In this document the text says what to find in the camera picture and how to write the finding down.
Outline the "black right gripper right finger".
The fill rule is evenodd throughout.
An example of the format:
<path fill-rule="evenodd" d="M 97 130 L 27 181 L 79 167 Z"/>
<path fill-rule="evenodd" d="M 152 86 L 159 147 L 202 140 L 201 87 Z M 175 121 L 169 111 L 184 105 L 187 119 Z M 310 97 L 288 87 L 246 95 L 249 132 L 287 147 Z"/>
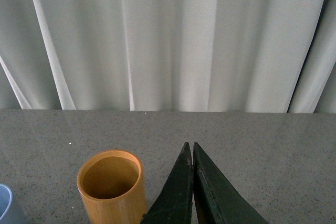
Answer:
<path fill-rule="evenodd" d="M 267 223 L 195 142 L 193 193 L 199 223 Z"/>

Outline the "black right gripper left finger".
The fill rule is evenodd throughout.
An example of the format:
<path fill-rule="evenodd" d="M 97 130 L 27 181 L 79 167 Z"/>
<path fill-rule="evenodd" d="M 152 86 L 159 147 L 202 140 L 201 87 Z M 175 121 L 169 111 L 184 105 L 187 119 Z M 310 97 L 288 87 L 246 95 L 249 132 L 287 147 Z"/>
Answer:
<path fill-rule="evenodd" d="M 193 163 L 190 144 L 181 152 L 158 196 L 141 223 L 191 223 Z"/>

